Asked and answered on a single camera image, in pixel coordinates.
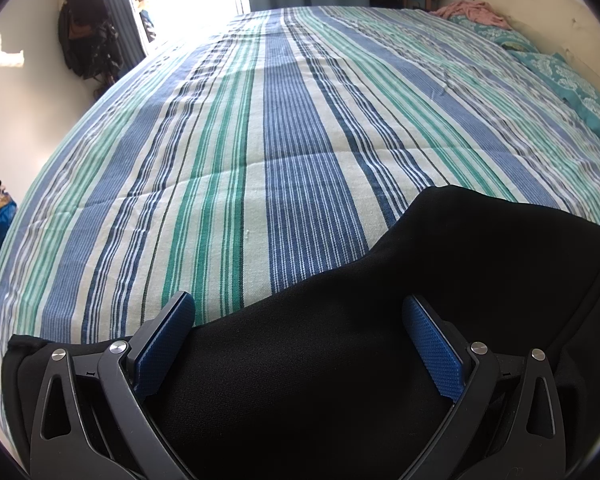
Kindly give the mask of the black pants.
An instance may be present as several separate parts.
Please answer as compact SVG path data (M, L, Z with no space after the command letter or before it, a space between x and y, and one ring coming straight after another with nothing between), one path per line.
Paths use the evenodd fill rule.
M188 331L159 389L140 399L189 479L404 479L448 414L405 324L425 301L471 344L542 350L566 445L562 479L600 479L600 226L572 214L446 186L417 196L358 261ZM30 474L47 361L108 344L15 336L4 402ZM90 434L102 389L79 377ZM517 393L496 393L486 450Z

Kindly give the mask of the striped bed sheet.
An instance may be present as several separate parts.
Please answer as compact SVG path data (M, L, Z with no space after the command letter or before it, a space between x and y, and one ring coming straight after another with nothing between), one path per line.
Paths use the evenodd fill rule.
M78 121L0 251L11 336L207 323L360 258L430 186L600 224L600 138L513 55L422 11L256 12L131 70Z

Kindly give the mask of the teal patterned pillow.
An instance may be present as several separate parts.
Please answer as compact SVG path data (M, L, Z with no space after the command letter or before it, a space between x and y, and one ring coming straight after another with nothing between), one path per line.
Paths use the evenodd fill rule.
M510 51L522 65L549 86L600 138L600 92L559 54Z

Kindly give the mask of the dark hanging clothes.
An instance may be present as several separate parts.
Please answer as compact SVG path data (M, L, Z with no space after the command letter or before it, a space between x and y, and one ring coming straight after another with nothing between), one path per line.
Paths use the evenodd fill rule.
M96 80L99 93L117 82L122 54L105 0L62 0L58 40L68 69Z

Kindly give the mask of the cream headboard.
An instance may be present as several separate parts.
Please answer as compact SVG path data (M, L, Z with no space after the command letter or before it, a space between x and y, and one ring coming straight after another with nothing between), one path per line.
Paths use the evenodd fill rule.
M479 0L531 40L539 51L558 53L600 92L600 22L576 0Z

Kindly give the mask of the pink garment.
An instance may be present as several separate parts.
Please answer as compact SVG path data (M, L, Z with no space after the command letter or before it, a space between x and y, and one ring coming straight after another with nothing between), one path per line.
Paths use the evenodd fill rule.
M502 18L501 15L498 15L492 9L492 6L484 1L457 0L446 6L442 6L442 8L432 12L432 14L444 20L449 20L453 16L463 15L469 21L480 25L510 29L508 21Z

